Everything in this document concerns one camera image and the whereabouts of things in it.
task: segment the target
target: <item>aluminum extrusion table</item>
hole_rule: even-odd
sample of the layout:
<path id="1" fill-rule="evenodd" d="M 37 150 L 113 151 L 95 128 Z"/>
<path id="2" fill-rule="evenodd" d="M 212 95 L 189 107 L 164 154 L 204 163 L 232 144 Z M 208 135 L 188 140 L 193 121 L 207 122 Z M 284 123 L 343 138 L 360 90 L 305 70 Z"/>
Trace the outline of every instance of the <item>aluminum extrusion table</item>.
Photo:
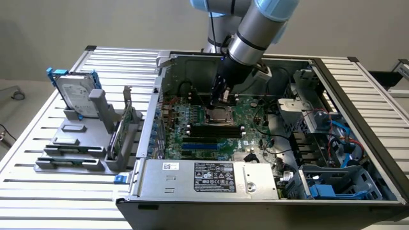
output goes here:
<path id="1" fill-rule="evenodd" d="M 99 72 L 107 100 L 116 108 L 124 107 L 124 85 L 133 86 L 133 106 L 145 113 L 157 77 L 157 51 L 87 48 L 71 70 L 95 69 Z M 351 62 L 345 57 L 320 58 L 398 166 L 409 175 L 406 112 L 359 62 Z M 55 91 L 0 162 L 0 229 L 128 230 L 131 226 L 112 202 L 113 197 L 125 194 L 128 185 L 113 184 L 115 176 L 41 174 L 33 171 L 36 158 L 41 156 L 44 145 L 64 120 L 63 108 L 64 102 Z M 128 169 L 133 167 L 136 151 L 137 141 Z M 382 222 L 366 229 L 402 230 L 408 229 L 406 224 L 409 218 L 396 223 Z"/>

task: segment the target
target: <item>power supply label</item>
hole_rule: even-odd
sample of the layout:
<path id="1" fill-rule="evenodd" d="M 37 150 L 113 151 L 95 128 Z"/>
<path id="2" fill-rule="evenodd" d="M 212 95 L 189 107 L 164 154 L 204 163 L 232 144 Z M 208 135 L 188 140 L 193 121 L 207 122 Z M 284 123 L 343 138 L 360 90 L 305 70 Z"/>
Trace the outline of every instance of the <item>power supply label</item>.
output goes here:
<path id="1" fill-rule="evenodd" d="M 195 163 L 195 191 L 199 193 L 235 193 L 232 163 Z"/>

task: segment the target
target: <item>blue pcie slot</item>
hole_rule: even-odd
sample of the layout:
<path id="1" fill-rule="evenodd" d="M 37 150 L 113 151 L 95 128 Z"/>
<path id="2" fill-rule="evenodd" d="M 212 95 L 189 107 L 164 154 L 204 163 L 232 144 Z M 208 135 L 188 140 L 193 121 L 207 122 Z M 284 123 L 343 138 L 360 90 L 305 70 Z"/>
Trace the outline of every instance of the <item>blue pcie slot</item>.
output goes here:
<path id="1" fill-rule="evenodd" d="M 181 148 L 184 150 L 217 150 L 217 144 L 189 143 L 183 144 Z"/>

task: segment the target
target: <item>gray wall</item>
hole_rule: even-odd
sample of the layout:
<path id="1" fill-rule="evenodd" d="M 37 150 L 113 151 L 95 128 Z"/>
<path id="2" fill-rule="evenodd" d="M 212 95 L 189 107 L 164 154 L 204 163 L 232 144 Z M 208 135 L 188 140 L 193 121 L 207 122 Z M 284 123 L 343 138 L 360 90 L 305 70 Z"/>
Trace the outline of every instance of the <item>gray wall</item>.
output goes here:
<path id="1" fill-rule="evenodd" d="M 276 54 L 409 58 L 408 0 L 301 0 Z M 207 14 L 189 0 L 0 0 L 0 79 L 45 80 L 87 45 L 199 50 Z"/>

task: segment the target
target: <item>chip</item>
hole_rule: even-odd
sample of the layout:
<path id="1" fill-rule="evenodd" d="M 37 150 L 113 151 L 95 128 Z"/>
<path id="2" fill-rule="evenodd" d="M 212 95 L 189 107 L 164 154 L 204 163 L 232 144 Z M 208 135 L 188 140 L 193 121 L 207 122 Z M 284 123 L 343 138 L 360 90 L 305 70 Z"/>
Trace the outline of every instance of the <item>chip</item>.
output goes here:
<path id="1" fill-rule="evenodd" d="M 208 123 L 232 123 L 233 110 L 231 107 L 216 107 L 213 110 L 205 110 L 205 119 Z"/>

